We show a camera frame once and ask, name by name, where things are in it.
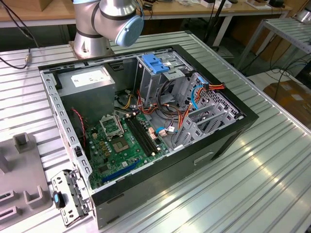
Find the metal table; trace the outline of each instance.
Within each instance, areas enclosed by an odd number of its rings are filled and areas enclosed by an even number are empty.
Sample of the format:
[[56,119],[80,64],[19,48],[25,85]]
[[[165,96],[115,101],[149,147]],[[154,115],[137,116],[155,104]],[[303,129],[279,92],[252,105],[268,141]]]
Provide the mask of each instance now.
[[[102,232],[303,232],[311,223],[311,132],[197,37],[185,32],[141,36],[115,53],[180,44],[225,82],[259,119],[219,159],[118,218]],[[71,168],[37,70],[74,60],[68,45],[34,49],[28,70],[0,63],[0,140],[20,132],[36,137],[45,174]],[[14,65],[26,50],[0,55]],[[11,232],[97,232],[92,216],[66,229],[50,209],[3,230]]]
[[[246,48],[241,54],[241,58],[237,65],[237,69],[241,67],[246,56],[252,49],[254,43],[257,41],[260,33],[264,28],[269,29],[271,32],[267,36],[266,40],[263,42],[262,46],[257,51],[257,54],[260,53],[272,39],[274,34],[282,37],[283,39],[290,42],[292,45],[296,46],[298,49],[304,51],[305,53],[311,53],[311,25],[305,25],[295,20],[294,18],[285,18],[285,19],[264,19],[260,25],[257,27],[252,38],[248,42]],[[289,56],[292,58],[297,50]]]

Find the blue latch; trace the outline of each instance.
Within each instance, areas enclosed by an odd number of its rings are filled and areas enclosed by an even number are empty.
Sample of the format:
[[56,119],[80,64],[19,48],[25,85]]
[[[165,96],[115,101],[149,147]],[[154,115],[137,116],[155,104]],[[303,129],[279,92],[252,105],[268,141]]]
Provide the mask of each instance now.
[[153,54],[142,55],[142,59],[155,74],[163,73],[170,70],[170,68],[163,65],[160,59]]

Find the yellow wire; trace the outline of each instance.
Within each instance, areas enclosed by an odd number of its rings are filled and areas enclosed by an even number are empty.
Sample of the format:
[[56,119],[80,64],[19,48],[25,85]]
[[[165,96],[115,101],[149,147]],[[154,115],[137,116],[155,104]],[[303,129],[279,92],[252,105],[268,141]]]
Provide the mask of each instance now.
[[126,104],[124,107],[122,107],[121,109],[127,109],[127,108],[130,106],[130,103],[131,103],[131,97],[132,97],[132,95],[129,95],[129,97],[128,97],[128,101],[127,101],[127,104]]

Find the table leg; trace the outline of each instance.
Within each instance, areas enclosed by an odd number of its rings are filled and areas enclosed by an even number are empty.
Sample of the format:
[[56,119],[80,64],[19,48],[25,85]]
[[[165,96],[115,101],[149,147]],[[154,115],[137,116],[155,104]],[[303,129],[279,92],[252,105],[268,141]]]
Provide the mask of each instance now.
[[[288,12],[283,12],[279,18],[285,18],[287,16]],[[258,55],[260,52],[262,52],[264,50],[264,48],[267,46],[267,44],[269,43],[269,41],[272,39],[272,37],[274,36],[273,32],[270,32],[268,34],[268,36],[265,38],[265,40],[263,41],[262,45],[260,46],[260,48],[257,50],[256,55]]]
[[254,43],[257,41],[262,29],[264,28],[264,20],[262,20],[259,24],[259,26],[257,27],[256,31],[254,32],[252,38],[249,40],[247,46],[245,47],[243,53],[240,56],[239,62],[236,66],[236,69],[240,69],[241,65],[243,64],[246,56],[248,55],[248,53],[250,52],[250,50],[252,49]]
[[224,37],[225,32],[227,31],[227,28],[229,26],[230,21],[232,20],[232,17],[233,16],[226,16],[225,17],[225,19],[224,19],[224,21],[222,23],[222,26],[220,27],[219,32],[218,32],[218,34],[216,36],[216,39],[215,39],[215,41],[213,43],[213,46],[219,46],[222,38]]

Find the ram slot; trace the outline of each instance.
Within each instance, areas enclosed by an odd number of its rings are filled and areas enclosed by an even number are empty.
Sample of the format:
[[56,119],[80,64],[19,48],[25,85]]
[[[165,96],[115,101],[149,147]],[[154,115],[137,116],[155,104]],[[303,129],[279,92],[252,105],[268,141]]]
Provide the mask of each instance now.
[[157,153],[156,146],[153,144],[144,128],[135,118],[126,119],[125,122],[148,157],[152,156],[152,153]]

